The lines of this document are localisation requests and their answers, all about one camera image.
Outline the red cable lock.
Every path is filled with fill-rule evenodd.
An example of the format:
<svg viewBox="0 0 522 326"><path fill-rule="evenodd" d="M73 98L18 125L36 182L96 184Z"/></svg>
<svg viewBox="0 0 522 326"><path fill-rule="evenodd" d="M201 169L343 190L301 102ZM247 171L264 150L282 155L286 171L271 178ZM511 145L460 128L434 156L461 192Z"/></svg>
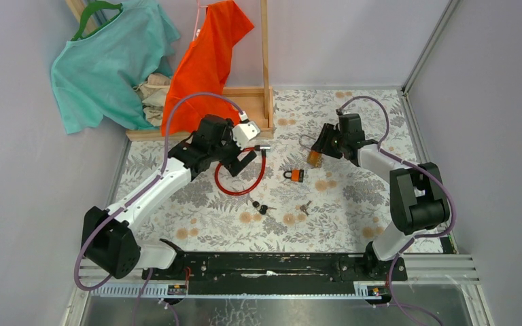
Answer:
<svg viewBox="0 0 522 326"><path fill-rule="evenodd" d="M255 151L258 151L261 153L261 158L262 158L262 162L261 162L261 169L260 169L260 173L258 175L258 178L256 179L256 181L250 186L248 187L247 189L244 189L244 190L241 190L241 191L231 191L229 189L226 189L220 182L219 180L219 171L222 167L222 164L219 163L217 166L216 166L216 169L215 169L215 172L214 172L214 180L215 180L215 184L217 185L217 188L229 195L229 196L243 196L245 194L248 194L250 193L252 190L254 190L255 188L257 188L260 184L260 182L263 180L264 176L265 176L265 172L266 172L266 157L267 157L267 152L271 150L271 146L268 145L268 144L262 144L262 145L254 145L253 147L246 147L245 149L243 149L241 151L241 153L247 153L247 152L255 152Z"/></svg>

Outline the brass padlock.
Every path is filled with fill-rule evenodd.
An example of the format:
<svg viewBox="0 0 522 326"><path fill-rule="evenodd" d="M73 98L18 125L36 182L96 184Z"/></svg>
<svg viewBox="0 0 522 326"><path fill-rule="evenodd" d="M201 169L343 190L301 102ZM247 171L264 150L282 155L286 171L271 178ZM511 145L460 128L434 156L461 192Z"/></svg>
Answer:
<svg viewBox="0 0 522 326"><path fill-rule="evenodd" d="M307 164L309 164L313 168L320 168L322 165L322 155L313 150L312 146L315 144L316 138L309 136L307 134L301 134L298 140L298 144L303 148L309 151L307 156Z"/></svg>

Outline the silver keys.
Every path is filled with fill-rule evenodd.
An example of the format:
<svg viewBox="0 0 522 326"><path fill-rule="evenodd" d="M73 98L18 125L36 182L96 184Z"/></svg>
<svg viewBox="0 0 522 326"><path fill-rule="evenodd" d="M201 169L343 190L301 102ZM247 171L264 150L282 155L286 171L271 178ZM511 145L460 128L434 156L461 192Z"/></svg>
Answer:
<svg viewBox="0 0 522 326"><path fill-rule="evenodd" d="M311 203L312 203L312 201L310 200L310 201L308 201L308 202L305 203L305 204L301 204L298 208L299 208L299 210L300 210L303 214L309 216L308 209L309 209L309 206L311 205Z"/></svg>

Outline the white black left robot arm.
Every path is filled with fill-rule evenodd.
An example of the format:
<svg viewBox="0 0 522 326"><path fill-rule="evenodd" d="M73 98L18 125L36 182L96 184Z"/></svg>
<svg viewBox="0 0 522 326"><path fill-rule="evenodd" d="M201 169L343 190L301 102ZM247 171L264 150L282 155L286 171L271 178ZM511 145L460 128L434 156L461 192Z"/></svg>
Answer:
<svg viewBox="0 0 522 326"><path fill-rule="evenodd" d="M137 230L175 192L213 163L219 162L232 176L238 175L256 155L239 156L259 134L253 121L244 119L233 124L206 115L187 139L166 151L164 166L121 200L106 209L94 206L85 214L79 257L87 258L116 279L135 268L155 268L168 279L180 276L184 262L177 256L177 249L165 240L138 240Z"/></svg>

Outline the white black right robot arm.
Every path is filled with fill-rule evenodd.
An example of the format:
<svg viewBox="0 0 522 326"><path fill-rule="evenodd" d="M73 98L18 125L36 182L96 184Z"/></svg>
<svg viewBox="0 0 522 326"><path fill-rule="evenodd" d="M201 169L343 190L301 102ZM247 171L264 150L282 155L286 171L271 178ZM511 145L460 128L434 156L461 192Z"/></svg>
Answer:
<svg viewBox="0 0 522 326"><path fill-rule="evenodd" d="M311 155L344 158L389 185L391 223L368 247L371 256L362 262L368 278L382 278L389 272L389 260L451 218L437 165L415 165L383 151L380 142L366 138L356 113L340 115L337 124L325 123Z"/></svg>

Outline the orange black padlock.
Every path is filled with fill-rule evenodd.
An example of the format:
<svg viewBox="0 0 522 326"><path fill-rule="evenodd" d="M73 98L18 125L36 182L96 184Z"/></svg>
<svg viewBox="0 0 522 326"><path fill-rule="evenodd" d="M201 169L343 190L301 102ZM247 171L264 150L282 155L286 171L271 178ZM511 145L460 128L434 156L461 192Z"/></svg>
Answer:
<svg viewBox="0 0 522 326"><path fill-rule="evenodd" d="M303 169L292 169L283 172L283 177L293 182L303 183L305 179L305 171Z"/></svg>

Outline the black headed keys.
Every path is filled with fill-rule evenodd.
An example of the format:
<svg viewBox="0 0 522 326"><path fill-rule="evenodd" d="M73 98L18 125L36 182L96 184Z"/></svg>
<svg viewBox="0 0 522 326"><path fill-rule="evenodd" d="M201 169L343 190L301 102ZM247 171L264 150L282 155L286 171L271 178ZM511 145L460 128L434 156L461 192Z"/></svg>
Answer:
<svg viewBox="0 0 522 326"><path fill-rule="evenodd" d="M251 205L261 215L267 215L270 211L276 210L275 207L270 207L266 204L262 204L257 200L252 200Z"/></svg>

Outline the wooden clothes rack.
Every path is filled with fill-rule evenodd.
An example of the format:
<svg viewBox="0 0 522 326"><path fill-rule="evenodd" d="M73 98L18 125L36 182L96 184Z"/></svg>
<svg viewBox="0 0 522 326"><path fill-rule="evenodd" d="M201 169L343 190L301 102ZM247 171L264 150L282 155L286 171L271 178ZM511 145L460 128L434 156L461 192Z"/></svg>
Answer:
<svg viewBox="0 0 522 326"><path fill-rule="evenodd" d="M65 1L77 22L80 23L81 15L87 6L88 1ZM262 44L262 74L263 87L261 86L242 86L225 87L223 95L234 101L245 110L250 120L257 123L260 127L258 139L272 139L275 133L274 109L273 109L273 87L269 82L269 60L268 60L268 5L267 1L256 1L260 6L260 29ZM87 22L85 31L94 31L100 23ZM130 141L162 141L160 131L138 131L126 130L126 135Z"/></svg>

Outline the floral table mat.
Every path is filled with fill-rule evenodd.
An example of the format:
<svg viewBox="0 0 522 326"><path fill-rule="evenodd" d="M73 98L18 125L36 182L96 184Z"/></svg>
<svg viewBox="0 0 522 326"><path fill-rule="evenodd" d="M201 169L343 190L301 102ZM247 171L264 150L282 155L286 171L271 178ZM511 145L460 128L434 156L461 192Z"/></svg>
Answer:
<svg viewBox="0 0 522 326"><path fill-rule="evenodd" d="M390 223L388 185L346 160L325 157L313 168L309 151L298 144L301 134L316 137L325 123L336 123L341 105L361 116L367 138L382 139L385 150L410 162L417 159L396 90L277 90L275 133L259 186L229 196L218 189L211 167L156 209L135 236L170 240L187 251L363 251ZM241 191L260 169L256 158L237 177L220 170L219 180ZM304 170L303 183L283 177L292 169ZM252 200L276 210L261 215ZM310 200L307 216L298 207Z"/></svg>

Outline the orange shirt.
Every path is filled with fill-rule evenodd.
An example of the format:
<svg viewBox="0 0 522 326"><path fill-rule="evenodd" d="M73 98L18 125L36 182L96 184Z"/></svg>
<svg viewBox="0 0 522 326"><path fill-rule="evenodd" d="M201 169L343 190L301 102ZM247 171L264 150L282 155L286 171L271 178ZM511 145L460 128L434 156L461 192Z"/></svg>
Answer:
<svg viewBox="0 0 522 326"><path fill-rule="evenodd" d="M254 25L234 1L220 1L207 7L201 31L182 58L164 102L162 136L193 132L208 114L239 122L238 111L226 101L211 96L196 96L175 112L170 126L167 120L174 106L198 92L221 94L232 64L233 47Z"/></svg>

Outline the beige crumpled cloth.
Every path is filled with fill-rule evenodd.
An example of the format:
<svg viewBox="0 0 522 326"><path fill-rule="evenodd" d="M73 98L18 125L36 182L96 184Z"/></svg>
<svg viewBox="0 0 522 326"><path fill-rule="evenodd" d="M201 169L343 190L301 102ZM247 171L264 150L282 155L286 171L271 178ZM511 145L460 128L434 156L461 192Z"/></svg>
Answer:
<svg viewBox="0 0 522 326"><path fill-rule="evenodd" d="M141 99L145 119L154 127L160 127L163 120L164 104L171 79L160 73L152 73L133 90Z"/></svg>

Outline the pink clothes hanger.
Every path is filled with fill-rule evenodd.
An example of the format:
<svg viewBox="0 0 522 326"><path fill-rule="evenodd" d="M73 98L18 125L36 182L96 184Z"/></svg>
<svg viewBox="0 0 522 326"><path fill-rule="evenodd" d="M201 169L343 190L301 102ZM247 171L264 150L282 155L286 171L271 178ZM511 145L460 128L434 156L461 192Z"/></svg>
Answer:
<svg viewBox="0 0 522 326"><path fill-rule="evenodd" d="M192 41L195 41L201 32L201 26L205 20L207 13L207 5L202 3L201 0L196 0L196 18L194 22L194 28L192 33Z"/></svg>

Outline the teal shirt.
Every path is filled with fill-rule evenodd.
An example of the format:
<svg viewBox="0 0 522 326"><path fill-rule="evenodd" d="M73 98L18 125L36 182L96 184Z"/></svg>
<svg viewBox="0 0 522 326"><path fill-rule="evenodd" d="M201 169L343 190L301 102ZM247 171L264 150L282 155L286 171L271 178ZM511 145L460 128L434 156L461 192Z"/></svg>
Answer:
<svg viewBox="0 0 522 326"><path fill-rule="evenodd" d="M108 118L130 130L152 130L135 86L173 74L168 58L180 34L157 1L124 1L93 34L74 35L51 68L51 84L67 134Z"/></svg>

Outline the green clothes hanger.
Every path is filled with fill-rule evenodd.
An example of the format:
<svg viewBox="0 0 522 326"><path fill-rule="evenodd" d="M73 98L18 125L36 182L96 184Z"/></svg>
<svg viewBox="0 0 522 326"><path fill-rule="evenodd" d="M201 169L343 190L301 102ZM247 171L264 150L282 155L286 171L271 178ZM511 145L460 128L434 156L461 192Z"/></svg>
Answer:
<svg viewBox="0 0 522 326"><path fill-rule="evenodd" d="M67 1L67 5L74 13L79 24L71 41L79 41L92 37L104 26L117 18L124 9L122 3L110 3L108 1L91 1L89 4L85 4L83 1ZM113 18L105 19L102 23L95 22L94 19L105 10L117 11L117 14Z"/></svg>

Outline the aluminium frame rail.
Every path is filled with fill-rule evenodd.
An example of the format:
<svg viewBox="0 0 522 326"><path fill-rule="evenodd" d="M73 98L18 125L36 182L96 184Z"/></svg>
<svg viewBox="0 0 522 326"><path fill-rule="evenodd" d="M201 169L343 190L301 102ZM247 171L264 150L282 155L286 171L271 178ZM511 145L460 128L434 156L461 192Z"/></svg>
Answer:
<svg viewBox="0 0 522 326"><path fill-rule="evenodd" d="M444 33L447 28L449 21L452 19L453 15L456 13L459 5L462 3L462 0L449 0L436 23L428 41L424 45L419 58L417 59L411 73L407 77L406 81L402 85L402 93L405 97L408 97L409 93L413 89L415 82L420 76L423 67L428 61L430 55L432 54L436 44L438 43L441 35Z"/></svg>

